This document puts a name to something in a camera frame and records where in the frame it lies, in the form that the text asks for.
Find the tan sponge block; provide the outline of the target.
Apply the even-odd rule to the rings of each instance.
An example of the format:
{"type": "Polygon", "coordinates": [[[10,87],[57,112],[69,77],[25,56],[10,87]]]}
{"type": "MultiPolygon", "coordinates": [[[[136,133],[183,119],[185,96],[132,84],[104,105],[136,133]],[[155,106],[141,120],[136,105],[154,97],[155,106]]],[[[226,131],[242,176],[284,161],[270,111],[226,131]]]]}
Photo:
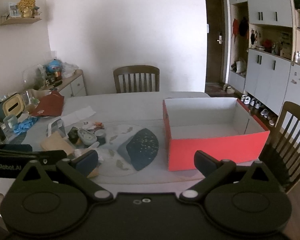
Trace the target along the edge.
{"type": "Polygon", "coordinates": [[[75,150],[74,146],[64,139],[57,131],[44,139],[40,145],[45,151],[63,150],[67,155],[74,153],[75,150]]]}

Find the red cardboard box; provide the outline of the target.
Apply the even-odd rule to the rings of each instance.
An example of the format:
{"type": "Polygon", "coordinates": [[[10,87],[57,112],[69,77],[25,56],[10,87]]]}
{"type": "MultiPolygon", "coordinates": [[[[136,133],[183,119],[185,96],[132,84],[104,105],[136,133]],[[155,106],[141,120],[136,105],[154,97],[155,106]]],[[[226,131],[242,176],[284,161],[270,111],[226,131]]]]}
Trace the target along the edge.
{"type": "Polygon", "coordinates": [[[169,98],[162,109],[169,171],[193,170],[198,150],[237,164],[254,161],[270,134],[236,98],[169,98]]]}

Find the small round tin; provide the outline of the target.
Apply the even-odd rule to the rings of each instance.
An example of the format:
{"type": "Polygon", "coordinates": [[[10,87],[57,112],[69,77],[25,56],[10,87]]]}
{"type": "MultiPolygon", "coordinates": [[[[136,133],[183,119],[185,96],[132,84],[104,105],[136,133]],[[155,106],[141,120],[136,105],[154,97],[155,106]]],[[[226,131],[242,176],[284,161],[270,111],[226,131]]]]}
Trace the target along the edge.
{"type": "Polygon", "coordinates": [[[95,131],[94,135],[97,137],[98,140],[106,138],[106,132],[104,129],[99,129],[95,131]]]}

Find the blue rubber gloves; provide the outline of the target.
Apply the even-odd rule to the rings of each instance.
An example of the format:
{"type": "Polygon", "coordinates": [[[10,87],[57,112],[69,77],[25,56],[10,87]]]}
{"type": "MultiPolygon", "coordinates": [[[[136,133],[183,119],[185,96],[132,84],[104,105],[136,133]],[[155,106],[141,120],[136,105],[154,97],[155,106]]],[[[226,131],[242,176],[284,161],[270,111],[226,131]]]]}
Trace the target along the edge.
{"type": "Polygon", "coordinates": [[[27,132],[34,124],[39,120],[36,116],[30,116],[24,121],[16,124],[13,128],[13,132],[17,135],[27,132]]]}

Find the yellow tissue box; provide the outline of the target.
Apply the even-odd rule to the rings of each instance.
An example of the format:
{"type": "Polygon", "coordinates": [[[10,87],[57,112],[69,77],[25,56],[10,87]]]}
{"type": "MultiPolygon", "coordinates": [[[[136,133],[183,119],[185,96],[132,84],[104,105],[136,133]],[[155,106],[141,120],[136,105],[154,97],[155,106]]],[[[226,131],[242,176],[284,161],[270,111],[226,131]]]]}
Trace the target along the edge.
{"type": "Polygon", "coordinates": [[[23,113],[24,108],[23,98],[19,93],[14,93],[9,98],[0,102],[0,122],[3,122],[9,115],[15,115],[19,118],[23,113]]]}

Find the white paper sheet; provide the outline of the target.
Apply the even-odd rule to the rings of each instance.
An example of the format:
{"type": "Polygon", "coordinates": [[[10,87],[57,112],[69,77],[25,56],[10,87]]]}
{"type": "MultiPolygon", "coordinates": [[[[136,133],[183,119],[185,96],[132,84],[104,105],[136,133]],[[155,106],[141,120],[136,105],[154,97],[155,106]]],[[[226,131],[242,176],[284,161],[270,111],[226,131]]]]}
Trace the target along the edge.
{"type": "Polygon", "coordinates": [[[48,124],[48,128],[52,128],[52,125],[55,122],[61,121],[61,124],[63,124],[64,127],[70,126],[72,124],[75,124],[79,121],[85,120],[91,116],[93,116],[96,112],[90,107],[85,107],[82,109],[79,109],[77,111],[74,111],[68,115],[61,116],[59,118],[54,119],[52,122],[48,124]]]}

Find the red paper bag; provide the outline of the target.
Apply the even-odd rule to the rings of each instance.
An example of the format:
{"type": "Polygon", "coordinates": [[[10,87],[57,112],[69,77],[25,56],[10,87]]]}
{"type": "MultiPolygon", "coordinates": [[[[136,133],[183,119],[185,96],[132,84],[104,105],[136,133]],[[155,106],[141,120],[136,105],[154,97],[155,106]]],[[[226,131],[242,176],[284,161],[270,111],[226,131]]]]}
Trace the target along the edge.
{"type": "Polygon", "coordinates": [[[61,116],[64,96],[56,90],[34,90],[34,98],[39,100],[38,106],[31,112],[32,116],[61,116]]]}

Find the right wooden chair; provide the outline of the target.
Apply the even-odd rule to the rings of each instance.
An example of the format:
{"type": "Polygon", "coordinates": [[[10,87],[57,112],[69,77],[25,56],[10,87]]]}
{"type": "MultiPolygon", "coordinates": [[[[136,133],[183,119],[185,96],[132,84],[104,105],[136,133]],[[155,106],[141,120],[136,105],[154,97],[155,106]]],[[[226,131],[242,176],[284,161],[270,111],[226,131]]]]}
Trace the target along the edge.
{"type": "Polygon", "coordinates": [[[300,105],[286,101],[259,160],[286,192],[300,181],[300,105]]]}

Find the wooden chair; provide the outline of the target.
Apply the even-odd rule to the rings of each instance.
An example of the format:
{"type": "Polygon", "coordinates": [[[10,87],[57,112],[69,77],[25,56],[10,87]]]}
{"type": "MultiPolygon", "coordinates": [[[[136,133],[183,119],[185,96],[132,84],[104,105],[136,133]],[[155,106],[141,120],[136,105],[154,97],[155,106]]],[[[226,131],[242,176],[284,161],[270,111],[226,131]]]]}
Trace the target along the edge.
{"type": "Polygon", "coordinates": [[[300,105],[286,101],[259,160],[286,192],[300,181],[300,105]]]}
{"type": "Polygon", "coordinates": [[[113,71],[117,93],[160,91],[160,69],[155,66],[135,65],[113,71]]]}

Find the door mat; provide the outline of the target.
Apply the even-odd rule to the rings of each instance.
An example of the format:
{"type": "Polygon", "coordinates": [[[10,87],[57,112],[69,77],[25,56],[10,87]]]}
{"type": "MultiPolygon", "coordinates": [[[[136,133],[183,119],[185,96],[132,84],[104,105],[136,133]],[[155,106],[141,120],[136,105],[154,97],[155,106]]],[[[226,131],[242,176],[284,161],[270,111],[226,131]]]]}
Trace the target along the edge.
{"type": "Polygon", "coordinates": [[[236,93],[228,94],[226,91],[223,90],[223,86],[220,83],[207,83],[205,86],[205,93],[210,97],[231,97],[237,98],[236,93]]]}

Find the white sideboard cabinet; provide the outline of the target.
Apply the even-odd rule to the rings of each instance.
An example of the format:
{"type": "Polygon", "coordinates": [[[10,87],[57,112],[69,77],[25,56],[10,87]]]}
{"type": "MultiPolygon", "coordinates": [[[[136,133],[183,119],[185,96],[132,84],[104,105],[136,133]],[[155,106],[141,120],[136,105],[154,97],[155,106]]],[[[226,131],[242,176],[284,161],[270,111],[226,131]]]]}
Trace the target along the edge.
{"type": "Polygon", "coordinates": [[[62,79],[62,83],[53,87],[49,85],[41,88],[40,90],[54,90],[56,89],[59,94],[65,98],[73,98],[79,96],[87,96],[87,91],[83,79],[83,70],[77,69],[73,76],[62,79]]]}

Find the blue globe toy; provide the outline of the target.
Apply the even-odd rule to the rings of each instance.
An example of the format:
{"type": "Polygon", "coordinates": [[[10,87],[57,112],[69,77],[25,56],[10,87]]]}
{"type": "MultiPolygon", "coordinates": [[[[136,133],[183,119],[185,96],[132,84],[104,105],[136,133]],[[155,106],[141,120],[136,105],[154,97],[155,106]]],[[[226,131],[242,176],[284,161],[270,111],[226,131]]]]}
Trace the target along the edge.
{"type": "Polygon", "coordinates": [[[46,74],[53,74],[55,72],[62,72],[62,62],[54,59],[50,61],[46,66],[45,66],[45,71],[46,74]]]}

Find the far wooden chair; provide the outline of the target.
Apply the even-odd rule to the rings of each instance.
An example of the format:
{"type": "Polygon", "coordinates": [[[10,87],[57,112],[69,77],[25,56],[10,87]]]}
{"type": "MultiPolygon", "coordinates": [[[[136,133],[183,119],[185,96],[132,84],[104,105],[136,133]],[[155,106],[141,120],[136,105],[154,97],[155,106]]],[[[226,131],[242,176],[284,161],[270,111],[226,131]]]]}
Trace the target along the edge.
{"type": "Polygon", "coordinates": [[[113,71],[117,93],[160,91],[160,69],[155,66],[135,65],[113,71]]]}

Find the gold ornament on shelf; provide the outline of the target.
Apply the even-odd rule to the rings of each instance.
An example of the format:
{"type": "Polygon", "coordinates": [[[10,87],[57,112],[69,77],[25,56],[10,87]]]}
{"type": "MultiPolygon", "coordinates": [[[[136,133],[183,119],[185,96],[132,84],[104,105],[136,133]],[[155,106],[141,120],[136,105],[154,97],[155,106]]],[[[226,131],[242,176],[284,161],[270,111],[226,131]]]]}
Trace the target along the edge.
{"type": "Polygon", "coordinates": [[[36,0],[20,0],[17,6],[23,18],[32,18],[36,0]]]}

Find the dark entrance door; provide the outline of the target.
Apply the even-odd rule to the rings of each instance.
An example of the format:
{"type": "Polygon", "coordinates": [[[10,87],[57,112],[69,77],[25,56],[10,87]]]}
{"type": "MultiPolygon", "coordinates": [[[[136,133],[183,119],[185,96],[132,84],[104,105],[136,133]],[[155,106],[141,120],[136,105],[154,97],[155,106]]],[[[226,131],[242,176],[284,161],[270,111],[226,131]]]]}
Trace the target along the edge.
{"type": "Polygon", "coordinates": [[[206,0],[207,67],[206,82],[220,83],[224,70],[224,0],[206,0]]]}

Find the wall shelf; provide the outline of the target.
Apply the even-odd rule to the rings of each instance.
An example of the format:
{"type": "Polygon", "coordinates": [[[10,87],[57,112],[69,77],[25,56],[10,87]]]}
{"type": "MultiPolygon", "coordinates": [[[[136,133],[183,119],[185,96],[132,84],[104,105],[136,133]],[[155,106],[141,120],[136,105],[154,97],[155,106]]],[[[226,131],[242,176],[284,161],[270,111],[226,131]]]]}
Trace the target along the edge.
{"type": "Polygon", "coordinates": [[[4,20],[0,25],[12,25],[12,24],[33,24],[38,21],[41,21],[41,18],[22,18],[22,17],[13,17],[4,20]]]}

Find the white wall cabinet unit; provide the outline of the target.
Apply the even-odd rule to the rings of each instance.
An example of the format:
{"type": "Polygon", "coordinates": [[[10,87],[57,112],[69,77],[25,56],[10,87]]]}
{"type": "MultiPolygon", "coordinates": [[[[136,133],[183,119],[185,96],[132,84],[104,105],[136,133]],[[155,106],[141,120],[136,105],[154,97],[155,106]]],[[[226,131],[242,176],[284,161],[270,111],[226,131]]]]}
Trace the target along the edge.
{"type": "Polygon", "coordinates": [[[231,59],[247,62],[244,92],[279,115],[300,105],[300,33],[293,0],[230,0],[231,59]]]}

